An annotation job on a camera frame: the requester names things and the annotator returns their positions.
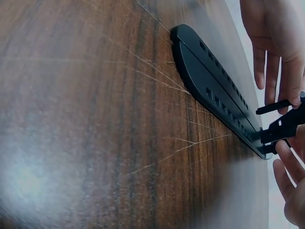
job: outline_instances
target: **black plastic bracket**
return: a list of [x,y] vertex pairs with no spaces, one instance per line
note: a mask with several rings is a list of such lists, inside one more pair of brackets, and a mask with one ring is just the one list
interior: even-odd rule
[[[173,57],[181,79],[190,94],[220,119],[261,158],[276,154],[278,140],[295,136],[297,125],[305,123],[305,104],[292,110],[263,130],[233,80],[200,39],[187,25],[172,29]],[[305,93],[301,95],[305,102]],[[291,105],[287,100],[259,108],[257,115]]]
[[187,25],[172,29],[176,68],[191,95],[261,158],[260,126],[238,88],[198,34]]

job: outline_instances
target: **wooden surface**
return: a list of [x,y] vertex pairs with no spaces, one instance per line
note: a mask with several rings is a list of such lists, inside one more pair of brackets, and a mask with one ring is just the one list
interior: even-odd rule
[[224,0],[0,1],[0,228],[268,227],[266,162],[185,90],[180,23],[252,81]]

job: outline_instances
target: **hand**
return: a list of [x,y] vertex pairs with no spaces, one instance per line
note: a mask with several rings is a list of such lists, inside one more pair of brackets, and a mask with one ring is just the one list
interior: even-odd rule
[[[305,125],[297,128],[296,137],[289,139],[289,143],[305,162]],[[276,150],[281,160],[275,160],[273,163],[274,175],[286,201],[285,216],[291,223],[305,229],[305,170],[285,141],[278,142]],[[290,181],[285,168],[296,183],[296,187]]]
[[[298,108],[300,91],[305,89],[305,29],[300,1],[240,0],[240,3],[244,26],[253,45],[254,78],[259,89],[265,86],[265,104],[275,102],[281,57],[278,101],[288,99],[293,108]],[[285,114],[287,109],[279,112]]]

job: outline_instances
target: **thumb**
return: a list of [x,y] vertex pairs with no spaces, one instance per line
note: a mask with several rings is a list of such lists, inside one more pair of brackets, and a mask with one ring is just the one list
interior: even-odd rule
[[305,140],[305,124],[299,125],[296,129],[296,137]]

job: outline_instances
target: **fingernail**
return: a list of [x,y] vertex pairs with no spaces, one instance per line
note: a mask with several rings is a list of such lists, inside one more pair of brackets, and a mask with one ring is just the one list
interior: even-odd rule
[[292,100],[292,104],[295,105],[295,106],[298,106],[300,103],[301,103],[300,97],[297,97],[297,98]]

